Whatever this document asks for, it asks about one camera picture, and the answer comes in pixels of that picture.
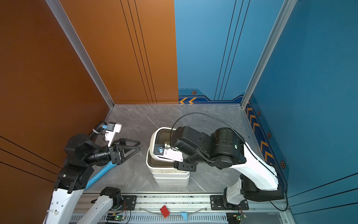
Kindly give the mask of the grey lid tissue box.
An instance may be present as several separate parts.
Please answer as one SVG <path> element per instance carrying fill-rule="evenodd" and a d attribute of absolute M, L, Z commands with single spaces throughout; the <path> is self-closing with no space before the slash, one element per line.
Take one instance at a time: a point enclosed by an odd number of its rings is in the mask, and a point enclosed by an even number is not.
<path fill-rule="evenodd" d="M 157 182 L 157 185 L 161 188 L 185 188 L 188 186 L 188 183 Z"/>
<path fill-rule="evenodd" d="M 166 182 L 166 183 L 189 183 L 189 178 L 155 178 L 156 182 Z"/>
<path fill-rule="evenodd" d="M 153 177 L 156 181 L 160 182 L 169 182 L 169 181 L 176 181 L 176 180 L 184 180 L 190 177 L 190 172 L 184 173 L 152 173 Z"/>

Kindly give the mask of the grey lid tissue box back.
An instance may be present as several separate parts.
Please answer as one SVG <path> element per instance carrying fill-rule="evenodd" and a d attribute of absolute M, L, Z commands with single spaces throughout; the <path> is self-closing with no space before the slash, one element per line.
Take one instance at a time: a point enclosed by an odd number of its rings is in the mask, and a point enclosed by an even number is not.
<path fill-rule="evenodd" d="M 189 183 L 189 178 L 155 178 L 156 182 L 166 182 L 166 183 Z"/>

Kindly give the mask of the dark lid cream box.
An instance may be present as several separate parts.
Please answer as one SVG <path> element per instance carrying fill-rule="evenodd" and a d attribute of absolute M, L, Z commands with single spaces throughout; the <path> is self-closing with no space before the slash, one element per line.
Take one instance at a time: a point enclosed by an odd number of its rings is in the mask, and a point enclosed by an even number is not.
<path fill-rule="evenodd" d="M 146 157 L 146 165 L 154 174 L 168 174 L 168 175 L 184 175 L 190 174 L 189 171 L 181 171 L 174 168 L 173 162 L 155 160 L 148 149 Z"/>
<path fill-rule="evenodd" d="M 153 154 L 153 148 L 155 144 L 168 144 L 170 145 L 170 136 L 171 136 L 171 128 L 161 127 L 157 131 L 155 131 L 151 137 L 150 146 L 150 154 Z"/>

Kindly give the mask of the grey lid tissue box front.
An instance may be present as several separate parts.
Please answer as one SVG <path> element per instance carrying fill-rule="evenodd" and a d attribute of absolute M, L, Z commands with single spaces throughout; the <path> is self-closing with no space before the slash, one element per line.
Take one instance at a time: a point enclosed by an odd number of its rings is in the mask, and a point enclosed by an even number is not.
<path fill-rule="evenodd" d="M 161 188 L 185 188 L 188 186 L 188 183 L 157 182 L 157 185 Z"/>

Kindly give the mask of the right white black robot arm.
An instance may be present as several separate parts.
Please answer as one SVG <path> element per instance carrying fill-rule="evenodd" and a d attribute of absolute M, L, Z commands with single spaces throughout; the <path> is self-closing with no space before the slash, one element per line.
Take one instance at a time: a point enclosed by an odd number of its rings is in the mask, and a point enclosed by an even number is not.
<path fill-rule="evenodd" d="M 255 154 L 230 127 L 219 128 L 211 135 L 189 126 L 179 127 L 171 130 L 169 146 L 182 156 L 174 159 L 177 170 L 195 172 L 197 165 L 207 164 L 240 172 L 238 181 L 223 192 L 223 206 L 228 210 L 247 209 L 248 200 L 272 202 L 285 198 L 275 168 Z"/>

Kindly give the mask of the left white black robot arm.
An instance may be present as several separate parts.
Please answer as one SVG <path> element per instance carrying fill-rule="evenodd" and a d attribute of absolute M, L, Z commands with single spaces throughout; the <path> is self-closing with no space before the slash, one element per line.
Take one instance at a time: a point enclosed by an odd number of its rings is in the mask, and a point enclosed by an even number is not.
<path fill-rule="evenodd" d="M 68 224 L 78 200 L 94 172 L 93 166 L 109 162 L 121 165 L 140 151 L 140 142 L 120 138 L 110 146 L 99 146 L 96 134 L 77 134 L 65 147 L 67 159 L 58 174 L 52 199 L 44 219 L 45 224 Z"/>

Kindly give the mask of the black microphone on stand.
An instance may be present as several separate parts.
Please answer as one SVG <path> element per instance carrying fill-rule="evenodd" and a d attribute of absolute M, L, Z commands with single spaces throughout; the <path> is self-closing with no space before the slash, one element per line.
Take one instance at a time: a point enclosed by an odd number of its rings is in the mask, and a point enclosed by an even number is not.
<path fill-rule="evenodd" d="M 100 135 L 101 137 L 103 137 L 103 136 L 104 136 L 103 130 L 105 130 L 104 126 L 107 126 L 107 122 L 105 122 L 105 121 L 100 121 L 100 122 L 92 129 L 92 131 L 88 134 L 88 138 L 89 138 L 90 140 L 94 141 L 98 135 Z"/>

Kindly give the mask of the blue triangle piece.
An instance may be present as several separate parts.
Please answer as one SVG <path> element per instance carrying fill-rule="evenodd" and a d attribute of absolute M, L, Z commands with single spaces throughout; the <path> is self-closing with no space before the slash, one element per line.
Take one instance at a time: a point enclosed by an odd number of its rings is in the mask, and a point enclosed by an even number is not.
<path fill-rule="evenodd" d="M 189 216 L 188 216 L 188 213 L 187 212 L 180 212 L 180 215 L 183 217 L 183 219 L 186 221 L 186 222 L 188 222 L 188 218 L 189 218 Z"/>

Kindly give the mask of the red plastic block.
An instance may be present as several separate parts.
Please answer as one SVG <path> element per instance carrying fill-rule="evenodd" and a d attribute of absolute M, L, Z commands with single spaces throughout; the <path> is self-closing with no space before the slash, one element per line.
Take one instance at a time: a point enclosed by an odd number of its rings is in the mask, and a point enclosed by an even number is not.
<path fill-rule="evenodd" d="M 170 215 L 170 212 L 169 212 L 168 208 L 165 205 L 163 205 L 160 208 L 160 212 L 161 212 L 161 214 L 163 215 L 164 218 L 167 218 Z"/>

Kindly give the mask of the left green circuit board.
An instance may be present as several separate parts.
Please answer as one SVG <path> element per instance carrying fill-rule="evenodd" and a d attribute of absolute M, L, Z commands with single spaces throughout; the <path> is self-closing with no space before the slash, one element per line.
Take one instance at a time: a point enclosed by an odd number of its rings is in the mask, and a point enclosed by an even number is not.
<path fill-rule="evenodd" d="M 126 220 L 127 220 L 126 215 L 120 214 L 120 213 L 108 213 L 105 218 L 106 223 L 122 222 L 122 221 L 126 221 Z"/>

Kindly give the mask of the green circuit board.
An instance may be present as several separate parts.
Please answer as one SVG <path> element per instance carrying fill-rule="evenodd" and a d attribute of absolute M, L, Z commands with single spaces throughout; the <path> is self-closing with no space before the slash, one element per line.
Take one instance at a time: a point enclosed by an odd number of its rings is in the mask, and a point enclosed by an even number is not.
<path fill-rule="evenodd" d="M 105 218 L 106 223 L 122 222 L 122 221 L 126 221 L 126 220 L 127 220 L 126 215 L 120 214 L 120 213 L 108 213 Z"/>
<path fill-rule="evenodd" d="M 246 214 L 227 213 L 226 216 L 229 224 L 240 224 L 241 221 L 247 218 Z"/>

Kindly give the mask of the right green circuit board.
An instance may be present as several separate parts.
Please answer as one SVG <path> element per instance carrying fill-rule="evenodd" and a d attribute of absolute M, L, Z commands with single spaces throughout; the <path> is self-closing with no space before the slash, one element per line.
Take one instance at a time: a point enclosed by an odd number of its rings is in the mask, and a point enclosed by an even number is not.
<path fill-rule="evenodd" d="M 229 224 L 240 224 L 241 221 L 247 218 L 246 214 L 227 213 L 226 216 Z"/>

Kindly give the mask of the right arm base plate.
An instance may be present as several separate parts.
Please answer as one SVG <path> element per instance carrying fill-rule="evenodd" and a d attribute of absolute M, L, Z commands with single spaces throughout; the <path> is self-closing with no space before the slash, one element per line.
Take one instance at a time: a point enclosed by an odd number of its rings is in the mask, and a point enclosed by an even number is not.
<path fill-rule="evenodd" d="M 210 196 L 211 210 L 232 210 L 232 211 L 248 211 L 249 204 L 246 199 L 241 200 L 238 204 L 229 203 L 223 195 L 211 195 Z"/>

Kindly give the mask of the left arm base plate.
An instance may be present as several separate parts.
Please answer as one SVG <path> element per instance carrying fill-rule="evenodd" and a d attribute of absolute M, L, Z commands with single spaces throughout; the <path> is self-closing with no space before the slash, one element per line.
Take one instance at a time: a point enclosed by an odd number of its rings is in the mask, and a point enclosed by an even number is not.
<path fill-rule="evenodd" d="M 136 195 L 122 195 L 121 203 L 119 203 L 118 205 L 113 204 L 113 206 L 111 207 L 111 211 L 133 211 L 135 210 L 136 202 Z"/>

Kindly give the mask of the aluminium corner post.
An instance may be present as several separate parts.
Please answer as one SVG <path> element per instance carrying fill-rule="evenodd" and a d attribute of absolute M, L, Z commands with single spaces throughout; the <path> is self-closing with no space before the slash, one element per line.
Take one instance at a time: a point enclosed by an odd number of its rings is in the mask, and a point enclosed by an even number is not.
<path fill-rule="evenodd" d="M 247 89 L 241 101 L 241 109 L 245 109 L 248 104 L 262 74 L 271 57 L 271 54 L 284 30 L 287 21 L 297 3 L 297 0 L 285 0 L 282 4 L 280 12 L 271 30 L 271 33 L 267 39 L 265 47 L 253 72 L 253 75 L 249 81 Z"/>
<path fill-rule="evenodd" d="M 46 0 L 46 3 L 49 6 L 53 15 L 55 16 L 56 20 L 58 21 L 59 25 L 61 26 L 62 30 L 64 31 L 66 37 L 70 41 L 82 64 L 86 68 L 88 74 L 92 78 L 97 89 L 104 98 L 106 104 L 110 109 L 112 109 L 115 105 L 114 100 L 112 99 L 109 91 L 107 90 L 103 80 L 101 79 L 97 69 L 95 68 L 94 63 L 92 62 L 88 52 L 86 51 L 82 41 L 80 40 L 80 37 L 78 36 L 60 1 Z"/>

